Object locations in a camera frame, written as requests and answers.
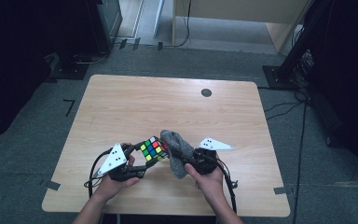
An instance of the wooden table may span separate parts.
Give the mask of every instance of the wooden table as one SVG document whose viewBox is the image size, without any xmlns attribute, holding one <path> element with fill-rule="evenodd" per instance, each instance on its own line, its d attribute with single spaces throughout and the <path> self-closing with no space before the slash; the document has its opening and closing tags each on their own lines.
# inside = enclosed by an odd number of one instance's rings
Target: wooden table
<svg viewBox="0 0 358 224">
<path fill-rule="evenodd" d="M 204 97 L 201 90 L 212 91 Z M 95 75 L 77 111 L 42 207 L 50 212 L 79 212 L 88 199 L 83 187 L 92 163 L 115 143 L 138 143 L 178 132 L 193 147 L 206 136 L 235 147 L 218 154 L 229 168 L 239 216 L 286 217 L 290 213 L 257 87 L 253 82 L 164 77 Z M 141 152 L 135 165 L 145 164 Z M 124 189 L 106 213 L 213 215 L 194 180 L 176 179 L 169 160 L 149 169 L 141 182 Z"/>
</svg>

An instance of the black tape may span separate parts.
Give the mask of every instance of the black tape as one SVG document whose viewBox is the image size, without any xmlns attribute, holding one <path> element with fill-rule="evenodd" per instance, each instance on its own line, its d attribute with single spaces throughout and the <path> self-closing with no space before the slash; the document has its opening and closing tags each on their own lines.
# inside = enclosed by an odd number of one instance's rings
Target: black tape
<svg viewBox="0 0 358 224">
<path fill-rule="evenodd" d="M 287 194 L 287 189 L 285 187 L 275 188 L 275 194 Z"/>
<path fill-rule="evenodd" d="M 74 107 L 75 104 L 75 100 L 67 100 L 67 99 L 63 99 L 65 102 L 72 102 L 71 105 L 69 106 L 68 111 L 66 112 L 66 117 L 69 116 L 69 113 L 71 113 L 72 107 Z"/>
<path fill-rule="evenodd" d="M 157 50 L 158 51 L 162 50 L 162 42 L 158 42 Z"/>
<path fill-rule="evenodd" d="M 141 37 L 138 37 L 138 38 L 135 39 L 135 42 L 133 43 L 132 50 L 138 49 L 140 41 L 141 41 Z"/>
<path fill-rule="evenodd" d="M 61 186 L 61 184 L 51 180 L 42 180 L 42 182 L 40 182 L 40 185 L 48 189 L 54 189 L 54 190 L 59 190 Z"/>
<path fill-rule="evenodd" d="M 119 49 L 124 49 L 126 47 L 127 44 L 127 39 L 123 39 L 120 43 L 120 48 Z"/>
</svg>

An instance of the rubik's cube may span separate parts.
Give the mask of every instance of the rubik's cube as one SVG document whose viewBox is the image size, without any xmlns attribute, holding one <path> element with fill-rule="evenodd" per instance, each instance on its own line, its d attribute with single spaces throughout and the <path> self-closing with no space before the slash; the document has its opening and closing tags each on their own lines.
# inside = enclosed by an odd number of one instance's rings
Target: rubik's cube
<svg viewBox="0 0 358 224">
<path fill-rule="evenodd" d="M 164 158 L 168 157 L 168 153 L 156 136 L 146 140 L 141 145 L 141 150 L 147 161 L 150 161 L 153 158 L 157 158 L 159 161 L 162 161 Z"/>
</svg>

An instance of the gray carpet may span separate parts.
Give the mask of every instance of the gray carpet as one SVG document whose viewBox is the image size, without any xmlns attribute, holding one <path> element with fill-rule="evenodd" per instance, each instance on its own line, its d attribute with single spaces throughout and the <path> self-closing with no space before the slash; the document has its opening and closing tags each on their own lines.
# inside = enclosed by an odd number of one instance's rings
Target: gray carpet
<svg viewBox="0 0 358 224">
<path fill-rule="evenodd" d="M 0 135 L 0 223 L 70 223 L 71 213 L 47 213 L 41 208 L 76 110 L 93 74 L 188 77 L 253 81 L 266 87 L 262 65 L 280 65 L 283 56 L 200 49 L 141 46 L 117 48 L 89 67 L 84 80 L 43 83 L 7 132 Z M 265 109 L 292 103 L 292 91 L 259 90 Z M 66 117 L 70 102 L 74 108 Z M 274 108 L 266 118 L 285 112 Z M 245 223 L 292 223 L 304 105 L 268 120 L 283 183 L 288 190 L 289 217 L 243 217 Z M 306 108 L 296 223 L 358 223 L 358 159 L 346 148 L 325 145 L 324 127 L 311 105 Z"/>
</svg>

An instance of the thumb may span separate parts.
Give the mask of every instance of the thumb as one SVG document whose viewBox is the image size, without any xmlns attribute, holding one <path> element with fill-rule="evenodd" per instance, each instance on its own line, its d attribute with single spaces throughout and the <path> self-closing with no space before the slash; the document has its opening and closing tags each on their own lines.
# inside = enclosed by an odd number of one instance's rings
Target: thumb
<svg viewBox="0 0 358 224">
<path fill-rule="evenodd" d="M 198 180 L 200 178 L 199 172 L 197 172 L 190 163 L 185 164 L 185 169 L 194 179 Z"/>
</svg>

